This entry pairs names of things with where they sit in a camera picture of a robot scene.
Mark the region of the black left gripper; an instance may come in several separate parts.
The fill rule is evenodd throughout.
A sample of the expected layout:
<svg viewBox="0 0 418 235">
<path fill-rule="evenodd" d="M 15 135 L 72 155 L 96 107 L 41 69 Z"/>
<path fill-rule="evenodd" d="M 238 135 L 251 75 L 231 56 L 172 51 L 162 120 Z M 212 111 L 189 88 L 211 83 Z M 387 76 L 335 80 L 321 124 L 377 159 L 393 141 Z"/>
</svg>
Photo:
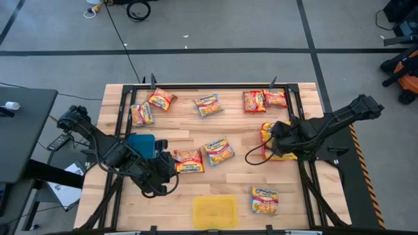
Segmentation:
<svg viewBox="0 0 418 235">
<path fill-rule="evenodd" d="M 146 162 L 153 167 L 155 174 L 146 180 L 149 191 L 141 191 L 145 198 L 155 198 L 172 194 L 179 184 L 179 173 L 176 171 L 176 160 L 172 157 L 168 148 L 168 140 L 156 140 L 152 157 L 147 157 Z M 171 190 L 167 189 L 164 183 L 169 183 L 172 177 L 176 178 L 176 183 Z"/>
</svg>

